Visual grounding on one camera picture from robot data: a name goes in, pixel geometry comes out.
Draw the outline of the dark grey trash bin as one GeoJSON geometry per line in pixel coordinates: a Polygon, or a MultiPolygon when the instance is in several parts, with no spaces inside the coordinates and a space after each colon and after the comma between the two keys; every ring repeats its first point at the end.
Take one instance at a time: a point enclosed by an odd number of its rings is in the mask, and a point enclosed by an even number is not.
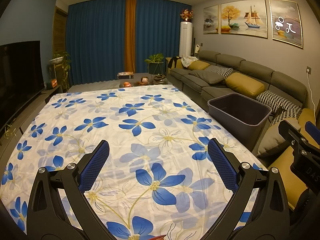
{"type": "Polygon", "coordinates": [[[230,93],[207,102],[209,114],[252,151],[266,120],[272,112],[267,105],[238,93],[230,93]]]}

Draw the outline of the patterned cushion near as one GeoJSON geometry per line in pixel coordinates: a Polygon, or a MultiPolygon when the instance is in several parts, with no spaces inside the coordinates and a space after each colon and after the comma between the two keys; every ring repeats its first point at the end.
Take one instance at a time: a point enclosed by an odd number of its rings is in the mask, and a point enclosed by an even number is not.
{"type": "Polygon", "coordinates": [[[256,97],[256,100],[272,109],[271,126],[287,118],[298,119],[302,112],[301,107],[270,90],[266,90],[259,94],[256,97]]]}

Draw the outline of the patterned cushion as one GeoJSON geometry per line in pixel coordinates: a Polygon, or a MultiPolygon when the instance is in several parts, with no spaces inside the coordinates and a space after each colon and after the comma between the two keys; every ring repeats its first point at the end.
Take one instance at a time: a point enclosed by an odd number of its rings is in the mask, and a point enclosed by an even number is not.
{"type": "Polygon", "coordinates": [[[259,94],[256,97],[256,100],[272,109],[271,126],[287,118],[298,119],[302,112],[301,107],[270,90],[266,90],[259,94]]]}
{"type": "Polygon", "coordinates": [[[227,77],[232,75],[234,72],[233,68],[227,68],[227,67],[220,66],[220,65],[210,65],[205,70],[212,72],[212,73],[215,73],[215,74],[219,74],[219,75],[223,76],[224,79],[226,79],[227,77]]]}

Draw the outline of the grey tv cabinet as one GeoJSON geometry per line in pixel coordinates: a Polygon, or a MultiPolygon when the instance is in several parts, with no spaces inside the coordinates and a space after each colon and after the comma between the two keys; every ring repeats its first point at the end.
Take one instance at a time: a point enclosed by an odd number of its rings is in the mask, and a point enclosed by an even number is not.
{"type": "Polygon", "coordinates": [[[49,102],[55,94],[62,93],[61,85],[50,90],[44,90],[27,103],[12,122],[7,125],[1,136],[1,169],[6,165],[9,157],[19,142],[21,136],[26,132],[28,126],[39,114],[40,110],[49,102]]]}

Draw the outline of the mustard cushion middle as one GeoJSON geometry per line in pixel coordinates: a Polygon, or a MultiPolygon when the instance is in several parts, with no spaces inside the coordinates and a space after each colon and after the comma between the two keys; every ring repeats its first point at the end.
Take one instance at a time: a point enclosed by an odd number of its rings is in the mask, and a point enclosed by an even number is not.
{"type": "Polygon", "coordinates": [[[265,91],[263,83],[241,73],[233,73],[227,77],[225,84],[233,91],[252,99],[265,91]]]}

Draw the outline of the floral blue white tablecloth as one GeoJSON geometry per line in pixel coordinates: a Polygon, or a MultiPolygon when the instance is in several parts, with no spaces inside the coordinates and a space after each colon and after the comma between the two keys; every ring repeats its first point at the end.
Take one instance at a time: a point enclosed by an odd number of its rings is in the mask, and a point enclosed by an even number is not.
{"type": "Polygon", "coordinates": [[[200,239],[225,208],[225,188],[208,155],[216,138],[240,161],[259,160],[171,85],[53,96],[9,155],[1,201],[27,229],[36,172],[59,171],[102,140],[110,155],[85,197],[117,239],[200,239]]]}

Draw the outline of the patterned cushion far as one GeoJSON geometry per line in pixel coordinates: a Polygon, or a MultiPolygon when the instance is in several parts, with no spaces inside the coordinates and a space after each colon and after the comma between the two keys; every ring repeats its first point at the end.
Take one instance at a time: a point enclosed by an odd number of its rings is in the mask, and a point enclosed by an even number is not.
{"type": "Polygon", "coordinates": [[[233,68],[227,68],[227,67],[220,66],[220,65],[210,65],[205,70],[212,72],[212,73],[215,73],[215,74],[219,74],[219,75],[223,76],[224,79],[226,79],[227,77],[232,75],[234,72],[233,68]]]}

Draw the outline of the grey cushion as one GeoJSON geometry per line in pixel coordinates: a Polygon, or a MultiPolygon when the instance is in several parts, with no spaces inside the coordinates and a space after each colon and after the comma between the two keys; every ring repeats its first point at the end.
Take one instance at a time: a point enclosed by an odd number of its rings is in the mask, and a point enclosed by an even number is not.
{"type": "Polygon", "coordinates": [[[214,72],[209,72],[206,70],[192,70],[191,72],[189,72],[189,75],[198,77],[210,85],[221,83],[225,79],[225,77],[220,74],[216,74],[214,72]]]}

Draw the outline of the grey sectional sofa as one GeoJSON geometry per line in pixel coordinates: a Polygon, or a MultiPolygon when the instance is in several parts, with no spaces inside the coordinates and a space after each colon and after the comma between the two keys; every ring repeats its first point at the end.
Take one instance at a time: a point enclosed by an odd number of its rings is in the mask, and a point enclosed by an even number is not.
{"type": "Polygon", "coordinates": [[[165,61],[168,80],[239,140],[265,167],[280,170],[294,209],[306,185],[290,169],[293,149],[279,134],[281,121],[294,126],[310,144],[305,124],[315,122],[305,107],[307,89],[290,76],[243,58],[204,50],[184,67],[178,57],[165,61]]]}

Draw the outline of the right seascape painting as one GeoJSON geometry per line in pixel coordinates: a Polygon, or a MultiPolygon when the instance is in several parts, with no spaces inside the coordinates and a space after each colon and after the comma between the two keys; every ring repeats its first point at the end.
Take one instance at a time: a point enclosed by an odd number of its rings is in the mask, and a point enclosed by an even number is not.
{"type": "Polygon", "coordinates": [[[298,3],[289,0],[268,1],[272,39],[303,49],[303,30],[298,3]]]}

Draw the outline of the black flat television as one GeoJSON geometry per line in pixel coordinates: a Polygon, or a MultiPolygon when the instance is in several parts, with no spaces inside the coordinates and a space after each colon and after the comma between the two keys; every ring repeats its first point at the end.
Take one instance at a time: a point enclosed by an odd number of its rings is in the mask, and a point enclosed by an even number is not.
{"type": "Polygon", "coordinates": [[[40,41],[1,45],[1,129],[44,89],[40,41]]]}

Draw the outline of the mustard cushion far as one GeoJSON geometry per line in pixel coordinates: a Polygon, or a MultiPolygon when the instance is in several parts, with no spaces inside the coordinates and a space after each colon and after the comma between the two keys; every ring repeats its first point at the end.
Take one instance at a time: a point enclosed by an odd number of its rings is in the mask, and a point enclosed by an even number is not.
{"type": "Polygon", "coordinates": [[[205,70],[209,66],[210,66],[210,63],[197,60],[191,63],[188,69],[189,70],[205,70]]]}

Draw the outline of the box on coffee table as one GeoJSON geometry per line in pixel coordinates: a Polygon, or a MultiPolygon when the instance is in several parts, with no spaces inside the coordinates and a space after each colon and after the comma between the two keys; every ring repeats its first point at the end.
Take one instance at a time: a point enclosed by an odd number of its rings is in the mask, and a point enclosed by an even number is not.
{"type": "Polygon", "coordinates": [[[117,79],[132,79],[134,77],[134,72],[119,72],[117,74],[117,79]]]}

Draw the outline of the trailing plant on stand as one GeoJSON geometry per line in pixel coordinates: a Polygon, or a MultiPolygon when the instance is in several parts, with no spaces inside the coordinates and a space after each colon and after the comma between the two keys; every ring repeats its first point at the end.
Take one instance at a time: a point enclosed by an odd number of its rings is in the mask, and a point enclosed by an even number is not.
{"type": "Polygon", "coordinates": [[[70,88],[69,72],[71,70],[71,57],[66,51],[55,51],[49,61],[49,72],[52,80],[56,79],[63,92],[70,88]]]}

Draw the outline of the dark coffee table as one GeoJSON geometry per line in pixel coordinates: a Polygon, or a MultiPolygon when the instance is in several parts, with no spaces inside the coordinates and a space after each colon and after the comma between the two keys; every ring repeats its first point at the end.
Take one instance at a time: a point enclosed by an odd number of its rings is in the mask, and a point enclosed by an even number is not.
{"type": "Polygon", "coordinates": [[[169,84],[165,75],[152,75],[149,73],[135,73],[132,79],[118,80],[120,81],[120,88],[169,84]]]}

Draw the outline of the sailboat tree painting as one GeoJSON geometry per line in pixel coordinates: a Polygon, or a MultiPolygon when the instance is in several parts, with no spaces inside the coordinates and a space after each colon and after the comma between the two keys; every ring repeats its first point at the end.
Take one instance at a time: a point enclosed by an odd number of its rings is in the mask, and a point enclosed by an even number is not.
{"type": "Polygon", "coordinates": [[[265,0],[222,3],[220,14],[222,34],[268,37],[265,0]]]}

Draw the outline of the white cloth on sofa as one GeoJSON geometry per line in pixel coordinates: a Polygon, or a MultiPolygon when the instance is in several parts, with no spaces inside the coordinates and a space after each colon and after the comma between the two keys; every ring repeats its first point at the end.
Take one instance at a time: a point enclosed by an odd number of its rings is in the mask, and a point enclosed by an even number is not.
{"type": "Polygon", "coordinates": [[[185,56],[181,57],[181,63],[184,68],[188,68],[193,62],[198,61],[199,59],[194,56],[185,56]]]}

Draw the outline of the white standing air conditioner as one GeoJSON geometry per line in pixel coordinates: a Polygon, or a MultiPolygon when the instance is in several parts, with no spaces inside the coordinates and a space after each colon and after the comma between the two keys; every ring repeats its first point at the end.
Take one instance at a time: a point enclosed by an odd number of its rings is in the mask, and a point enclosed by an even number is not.
{"type": "Polygon", "coordinates": [[[179,57],[191,55],[191,43],[193,36],[193,24],[191,22],[180,23],[179,57]]]}

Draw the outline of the small landscape painting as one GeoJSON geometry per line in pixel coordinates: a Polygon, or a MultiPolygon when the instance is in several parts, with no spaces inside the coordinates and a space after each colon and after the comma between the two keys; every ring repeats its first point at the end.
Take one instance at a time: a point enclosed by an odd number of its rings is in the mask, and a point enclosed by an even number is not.
{"type": "Polygon", "coordinates": [[[203,33],[217,34],[219,30],[219,6],[214,5],[203,9],[203,33]]]}

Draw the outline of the green potted plant centre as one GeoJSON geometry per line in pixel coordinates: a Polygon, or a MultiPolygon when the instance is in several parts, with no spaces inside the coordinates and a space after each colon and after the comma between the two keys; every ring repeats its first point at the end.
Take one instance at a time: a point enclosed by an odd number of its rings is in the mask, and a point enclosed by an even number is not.
{"type": "Polygon", "coordinates": [[[152,75],[164,74],[164,55],[162,53],[150,55],[144,62],[147,63],[148,73],[152,75]]]}

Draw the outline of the blue curtains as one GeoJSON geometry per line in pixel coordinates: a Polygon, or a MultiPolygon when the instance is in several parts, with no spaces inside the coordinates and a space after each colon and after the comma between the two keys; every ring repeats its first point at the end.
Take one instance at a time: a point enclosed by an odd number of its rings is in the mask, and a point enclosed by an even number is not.
{"type": "Polygon", "coordinates": [[[153,54],[178,55],[180,13],[191,5],[168,0],[91,0],[69,6],[66,30],[71,83],[146,73],[153,54]]]}

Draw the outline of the red gold flower decoration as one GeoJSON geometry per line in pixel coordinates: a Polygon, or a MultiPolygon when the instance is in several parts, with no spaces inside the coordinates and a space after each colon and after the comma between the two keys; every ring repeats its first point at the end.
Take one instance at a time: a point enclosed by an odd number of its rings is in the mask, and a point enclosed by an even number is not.
{"type": "Polygon", "coordinates": [[[183,9],[180,13],[180,17],[183,20],[183,22],[191,22],[193,16],[193,11],[191,9],[183,9]]]}

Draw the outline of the orange centre curtain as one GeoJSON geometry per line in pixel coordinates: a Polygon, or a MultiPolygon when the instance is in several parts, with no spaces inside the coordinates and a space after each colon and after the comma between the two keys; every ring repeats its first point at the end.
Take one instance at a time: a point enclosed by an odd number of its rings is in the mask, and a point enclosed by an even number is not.
{"type": "Polygon", "coordinates": [[[124,67],[126,72],[136,72],[136,3],[125,1],[124,67]]]}

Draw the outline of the wall power socket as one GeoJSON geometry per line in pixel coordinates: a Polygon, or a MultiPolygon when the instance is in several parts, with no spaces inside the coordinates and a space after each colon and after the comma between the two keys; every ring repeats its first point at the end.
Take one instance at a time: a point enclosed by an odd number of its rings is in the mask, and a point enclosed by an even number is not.
{"type": "Polygon", "coordinates": [[[307,72],[308,74],[311,74],[311,68],[310,68],[309,66],[306,67],[306,72],[307,72]]]}

